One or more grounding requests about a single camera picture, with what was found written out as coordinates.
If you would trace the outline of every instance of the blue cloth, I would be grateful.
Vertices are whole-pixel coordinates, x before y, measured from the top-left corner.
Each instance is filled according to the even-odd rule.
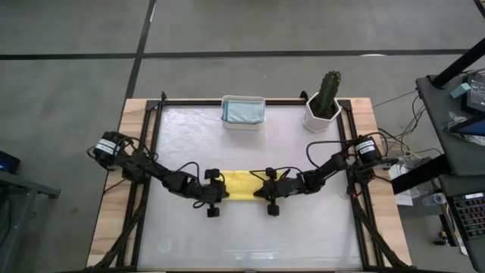
[[[224,103],[222,120],[236,124],[258,124],[264,121],[264,102],[228,100]]]
[[[459,96],[465,94],[471,89],[468,83],[462,83],[458,87],[456,87],[453,91],[451,91],[450,96],[454,99],[458,98]]]

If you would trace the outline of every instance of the cactus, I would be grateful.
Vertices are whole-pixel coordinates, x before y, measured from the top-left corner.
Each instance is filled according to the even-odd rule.
[[[331,118],[334,114],[332,107],[333,99],[340,85],[340,72],[330,71],[325,74],[321,82],[320,91],[311,101],[311,110],[313,115],[319,118]]]

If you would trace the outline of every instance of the folded blue towel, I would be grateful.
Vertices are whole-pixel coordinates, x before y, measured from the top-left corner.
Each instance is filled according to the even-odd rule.
[[[264,121],[264,101],[227,100],[222,120],[236,124],[258,124]]]

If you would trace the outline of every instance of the wooden table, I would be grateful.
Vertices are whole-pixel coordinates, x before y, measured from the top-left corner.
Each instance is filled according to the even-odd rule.
[[[369,98],[346,99],[349,99],[352,103],[357,133],[366,134],[376,132],[377,125],[371,100]],[[146,101],[147,99],[127,100],[126,105],[124,106],[123,115],[121,117],[119,128],[121,133],[130,137],[139,137],[142,128],[143,115],[145,113]],[[147,146],[149,146],[150,142],[152,141],[151,136],[153,131],[153,120],[154,118],[151,118],[152,122],[149,124],[149,132],[146,140]],[[346,128],[346,136],[349,138],[350,131],[347,118],[344,117],[343,120]],[[380,139],[378,138],[379,136],[374,135],[373,137],[376,137],[376,141],[382,152],[382,146],[379,141]],[[381,177],[389,177],[386,171],[381,169],[376,169],[375,171],[376,174],[380,175]],[[105,187],[109,187],[120,180],[120,171],[111,172],[108,175]],[[375,179],[369,183],[369,191],[371,194],[372,206],[374,208],[377,229],[382,234],[384,240],[389,244],[390,248],[397,254],[397,256],[403,262],[410,265],[411,258],[409,256],[404,231],[402,230],[401,219],[399,217],[396,201],[394,199],[393,188],[388,182]],[[97,262],[99,262],[121,233],[129,192],[130,183],[126,182],[116,186],[103,197],[86,266],[95,265]],[[137,190],[137,202],[141,192],[141,189]],[[126,253],[127,262],[130,262],[135,231],[136,230],[132,232],[128,241]],[[367,231],[365,231],[365,238],[370,262],[372,265],[375,265],[373,244],[370,236],[367,234]]]

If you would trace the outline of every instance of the white table surface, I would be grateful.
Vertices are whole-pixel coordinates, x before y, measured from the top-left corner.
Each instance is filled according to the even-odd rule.
[[[339,140],[336,122],[324,133],[302,124],[303,106],[267,105],[260,131],[222,127],[216,106],[165,106],[158,136],[159,162],[170,169],[195,161],[208,168],[255,170],[296,166],[313,169],[308,143]],[[315,145],[311,157],[324,163],[339,143]],[[195,167],[184,169],[195,173]],[[204,206],[169,193],[152,180],[139,256],[139,269],[183,268],[360,268],[361,260],[346,174],[341,171],[318,193],[277,199],[280,216],[267,202],[223,201],[221,216],[207,218]]]

